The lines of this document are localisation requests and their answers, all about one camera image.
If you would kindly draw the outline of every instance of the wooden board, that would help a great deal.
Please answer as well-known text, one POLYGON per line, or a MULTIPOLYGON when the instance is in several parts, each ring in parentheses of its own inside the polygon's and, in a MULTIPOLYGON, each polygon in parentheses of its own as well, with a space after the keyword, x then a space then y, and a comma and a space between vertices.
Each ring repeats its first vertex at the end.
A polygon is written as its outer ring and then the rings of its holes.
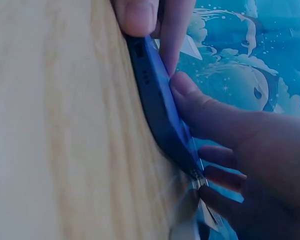
POLYGON ((0 0, 0 240, 168 239, 188 187, 108 0, 0 0))

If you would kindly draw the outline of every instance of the finger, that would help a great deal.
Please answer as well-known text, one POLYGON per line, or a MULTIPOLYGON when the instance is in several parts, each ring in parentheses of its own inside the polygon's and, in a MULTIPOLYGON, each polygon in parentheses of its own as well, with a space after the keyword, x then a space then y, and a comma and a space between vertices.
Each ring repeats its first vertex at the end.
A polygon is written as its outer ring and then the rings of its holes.
POLYGON ((217 164, 233 170, 241 170, 239 169, 238 161, 234 155, 234 152, 229 148, 204 145, 199 148, 198 155, 201 159, 204 159, 209 163, 217 164))
POLYGON ((200 187, 199 197, 208 207, 223 216, 230 224, 233 223, 236 213, 241 206, 239 202, 223 196, 206 185, 200 187))
POLYGON ((242 192, 247 176, 231 173, 215 166, 206 166, 203 174, 208 180, 237 193, 242 192))
POLYGON ((114 0, 121 29, 134 37, 145 37, 157 24, 159 0, 114 0))
POLYGON ((195 2, 195 0, 165 0, 159 53, 170 76, 176 70, 195 2))
POLYGON ((263 127, 262 121, 246 117, 246 111, 204 95, 183 72, 171 78, 170 88, 181 118, 196 136, 235 149, 263 127))

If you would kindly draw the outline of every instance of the skin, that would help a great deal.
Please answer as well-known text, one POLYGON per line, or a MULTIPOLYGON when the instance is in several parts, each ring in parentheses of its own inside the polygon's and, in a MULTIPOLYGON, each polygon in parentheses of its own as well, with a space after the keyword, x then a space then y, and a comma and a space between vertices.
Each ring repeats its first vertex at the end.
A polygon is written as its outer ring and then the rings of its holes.
POLYGON ((204 145, 198 154, 216 166, 204 175, 242 194, 239 203, 203 186, 199 196, 222 215, 240 240, 300 240, 300 118, 249 112, 204 95, 183 72, 170 88, 182 119, 204 145))
POLYGON ((160 56, 172 76, 196 0, 112 0, 120 28, 128 35, 160 39, 160 56))

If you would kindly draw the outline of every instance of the wood grain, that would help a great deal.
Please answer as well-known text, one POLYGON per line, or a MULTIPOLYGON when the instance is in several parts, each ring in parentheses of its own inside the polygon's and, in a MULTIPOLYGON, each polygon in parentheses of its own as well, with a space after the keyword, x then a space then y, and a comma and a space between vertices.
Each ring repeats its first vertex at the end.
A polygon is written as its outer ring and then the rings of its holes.
POLYGON ((168 239, 188 188, 109 1, 0 0, 0 240, 168 239))

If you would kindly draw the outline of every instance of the blue fabric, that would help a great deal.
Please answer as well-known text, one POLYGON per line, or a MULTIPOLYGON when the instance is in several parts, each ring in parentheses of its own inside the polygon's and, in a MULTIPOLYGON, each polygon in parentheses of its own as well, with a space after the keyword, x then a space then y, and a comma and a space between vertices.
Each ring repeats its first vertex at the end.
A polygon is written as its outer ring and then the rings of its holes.
POLYGON ((300 117, 300 0, 197 0, 187 35, 202 60, 181 53, 177 71, 205 94, 241 109, 300 117))

